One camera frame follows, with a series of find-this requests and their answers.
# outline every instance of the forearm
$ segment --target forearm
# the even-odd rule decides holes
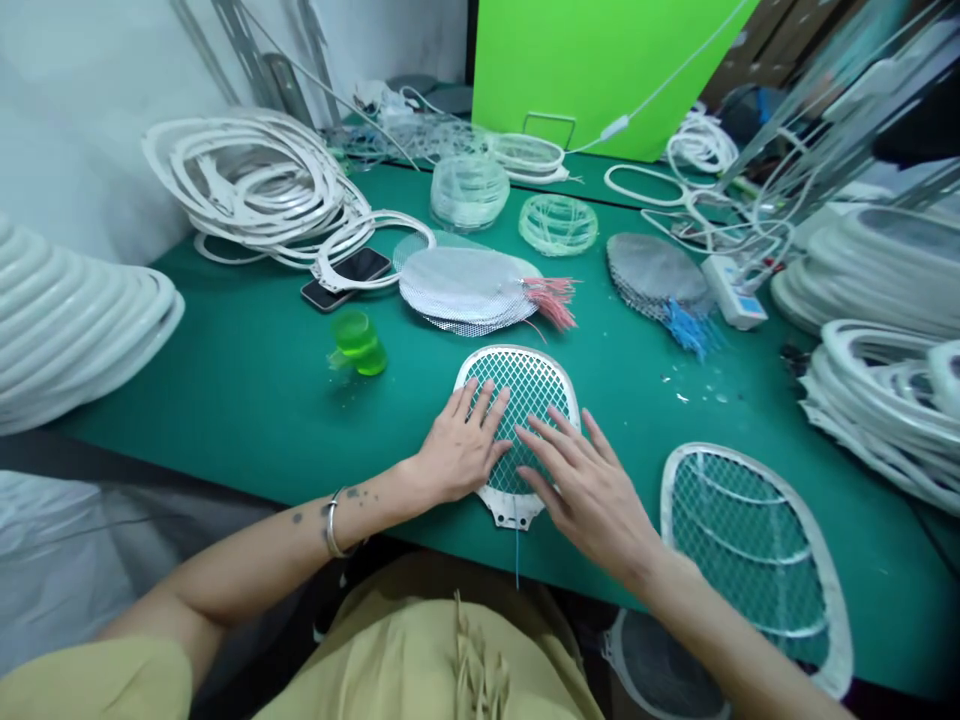
[[[342,551],[417,514],[398,493],[405,468],[395,465],[340,494],[334,532]],[[329,500],[313,500],[231,535],[181,565],[157,590],[223,627],[257,617],[331,559]]]
[[[673,552],[628,585],[716,680],[742,718],[851,718]]]

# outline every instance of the person's left hand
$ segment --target person's left hand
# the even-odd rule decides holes
[[[509,387],[500,389],[491,406],[494,383],[487,380],[467,419],[477,383],[476,378],[471,378],[453,391],[446,407],[433,421],[420,452],[410,458],[413,481],[423,492],[428,507],[460,500],[481,487],[493,466],[513,446],[509,440],[493,441],[510,401]]]

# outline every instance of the power strip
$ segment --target power strip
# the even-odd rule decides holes
[[[743,295],[734,286],[740,272],[737,264],[726,255],[711,255],[700,265],[707,285],[720,305],[723,319],[737,330],[749,330],[767,319],[763,305],[754,295]]]

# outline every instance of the yellow shirt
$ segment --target yellow shirt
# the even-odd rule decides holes
[[[185,720],[190,700],[186,655],[150,637],[51,653],[0,681],[5,720]],[[256,715],[510,717],[602,714],[542,587],[517,592],[497,573],[433,553],[407,555],[350,593],[320,648]]]

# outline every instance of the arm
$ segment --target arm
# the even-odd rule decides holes
[[[560,492],[531,468],[520,475],[554,523],[587,557],[623,583],[710,672],[744,718],[851,718],[837,702],[757,632],[700,575],[667,548],[633,483],[596,421],[583,421],[592,444],[550,410],[560,430],[530,417],[539,437],[520,439],[550,471]]]
[[[465,497],[483,485],[510,443],[493,442],[510,398],[484,384],[477,412],[467,420],[477,388],[455,391],[434,421],[420,452],[340,494],[334,511],[337,547],[346,550],[374,533]],[[329,497],[299,505],[221,540],[173,573],[110,623],[107,640],[150,635],[177,642],[193,667],[196,690],[227,631],[271,608],[330,560]]]

